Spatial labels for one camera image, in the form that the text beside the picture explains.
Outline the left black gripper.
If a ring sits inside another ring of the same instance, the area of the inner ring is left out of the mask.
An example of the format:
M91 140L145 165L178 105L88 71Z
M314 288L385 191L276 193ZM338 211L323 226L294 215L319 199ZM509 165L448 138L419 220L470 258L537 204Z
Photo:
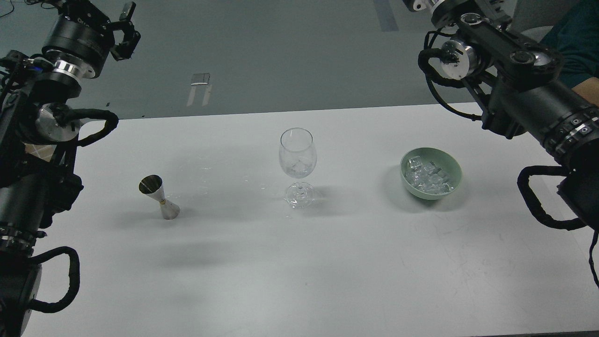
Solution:
M115 45L113 34L103 28L110 19L89 0L48 0L46 3L58 11L42 47L46 59L54 62L62 55L80 59L86 64L83 76L90 79L102 73L109 51L115 60L131 59L141 39L132 22L135 2L125 3L118 21L110 24L112 32L123 33L122 41Z

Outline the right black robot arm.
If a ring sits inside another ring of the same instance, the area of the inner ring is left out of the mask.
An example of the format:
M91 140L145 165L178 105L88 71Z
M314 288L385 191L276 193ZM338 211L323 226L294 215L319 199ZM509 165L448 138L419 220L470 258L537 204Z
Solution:
M521 170L517 186L531 215L549 228L593 229L589 265L598 281L598 107L558 80L556 49L509 30L500 0L406 0L411 12L428 9L435 29L426 33L418 66L445 109L507 139L530 133L556 166ZM558 195L576 214L555 220L530 188L532 176L563 176Z

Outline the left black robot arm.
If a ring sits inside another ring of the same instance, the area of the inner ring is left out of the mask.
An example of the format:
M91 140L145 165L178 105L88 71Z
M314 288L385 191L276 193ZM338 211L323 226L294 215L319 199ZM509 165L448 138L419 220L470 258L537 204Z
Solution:
M1 335L23 334L33 311L68 307L80 289L75 249L58 247L34 255L53 216L71 209L83 189L73 172L77 149L106 137L118 116L101 109L73 109L83 79L97 78L107 57L129 59L140 41L124 4L112 21L89 0L50 0L58 18L41 53L9 51L1 59ZM36 299L42 264L69 258L68 289L54 302Z

